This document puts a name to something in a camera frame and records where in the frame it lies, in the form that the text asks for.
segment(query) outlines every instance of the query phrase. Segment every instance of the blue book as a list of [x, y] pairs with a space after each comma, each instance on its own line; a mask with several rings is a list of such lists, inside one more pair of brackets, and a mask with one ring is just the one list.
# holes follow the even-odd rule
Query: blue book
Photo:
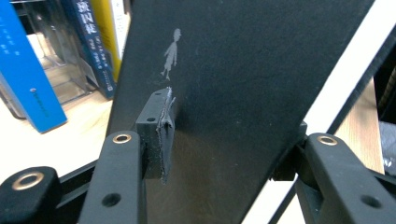
[[0, 1], [0, 83], [39, 132], [66, 122], [58, 98], [8, 1]]
[[105, 50], [99, 27], [88, 0], [61, 0], [66, 18], [76, 28], [81, 43], [80, 55], [91, 66], [99, 91], [111, 99], [116, 90], [111, 61]]

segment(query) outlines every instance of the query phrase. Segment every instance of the white chalk drawing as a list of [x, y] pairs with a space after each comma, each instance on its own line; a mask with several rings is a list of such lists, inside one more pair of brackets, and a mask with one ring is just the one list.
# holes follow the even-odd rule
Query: white chalk drawing
[[181, 32], [180, 29], [176, 29], [174, 31], [174, 42], [169, 46], [169, 48], [166, 50], [165, 54], [163, 55], [166, 57], [166, 62], [165, 65], [163, 66], [163, 72], [161, 72], [161, 75], [165, 76], [166, 73], [166, 79], [170, 80], [169, 78], [169, 72], [172, 69], [172, 65], [176, 66], [177, 64], [177, 41], [181, 37]]

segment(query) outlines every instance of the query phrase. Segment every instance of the metal rivet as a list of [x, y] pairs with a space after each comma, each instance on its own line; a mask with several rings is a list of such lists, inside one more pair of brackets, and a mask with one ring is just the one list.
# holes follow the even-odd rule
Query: metal rivet
[[333, 138], [331, 138], [329, 136], [319, 136], [318, 137], [318, 141], [321, 144], [324, 144], [324, 145], [327, 145], [327, 146], [331, 146], [331, 147], [338, 144], [337, 140], [335, 140], [335, 139], [333, 139]]
[[113, 138], [113, 142], [116, 144], [124, 144], [131, 141], [132, 136], [126, 133], [119, 134]]
[[[30, 181], [28, 183], [22, 183], [23, 180], [25, 180], [26, 178], [29, 177], [34, 177], [35, 180]], [[15, 190], [24, 190], [24, 189], [29, 189], [34, 187], [35, 185], [37, 185], [38, 183], [41, 182], [41, 180], [43, 180], [44, 175], [40, 172], [31, 172], [25, 175], [21, 175], [13, 184], [12, 184], [12, 188]]]

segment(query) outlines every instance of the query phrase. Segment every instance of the book spine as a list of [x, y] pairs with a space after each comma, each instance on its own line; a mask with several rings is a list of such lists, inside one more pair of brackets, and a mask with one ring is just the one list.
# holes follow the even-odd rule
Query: book spine
[[125, 10], [123, 0], [95, 0], [91, 3], [105, 48], [112, 55], [113, 77], [118, 80], [131, 21], [129, 10]]
[[72, 22], [83, 47], [83, 58], [92, 67], [99, 91], [107, 98], [114, 96], [116, 84], [112, 76], [110, 59], [88, 0], [62, 0], [67, 18]]
[[0, 1], [0, 82], [39, 132], [66, 122], [58, 98], [8, 1]]

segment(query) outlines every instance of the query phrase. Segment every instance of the screw hole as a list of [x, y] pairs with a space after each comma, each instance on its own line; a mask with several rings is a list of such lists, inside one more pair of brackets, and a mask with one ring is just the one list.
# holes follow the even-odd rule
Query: screw hole
[[123, 144], [129, 142], [132, 139], [132, 136], [129, 134], [119, 134], [113, 138], [113, 142], [117, 144]]
[[118, 193], [110, 193], [102, 200], [102, 205], [105, 207], [112, 207], [121, 201], [121, 196]]
[[361, 201], [373, 208], [381, 208], [382, 207], [381, 202], [373, 196], [362, 195]]
[[32, 172], [20, 176], [13, 184], [15, 190], [29, 189], [40, 183], [44, 179], [44, 174], [40, 172]]
[[318, 141], [321, 144], [324, 144], [324, 145], [327, 145], [327, 146], [331, 146], [331, 147], [338, 144], [337, 140], [335, 140], [335, 139], [333, 139], [331, 137], [328, 137], [328, 136], [319, 136], [318, 137]]

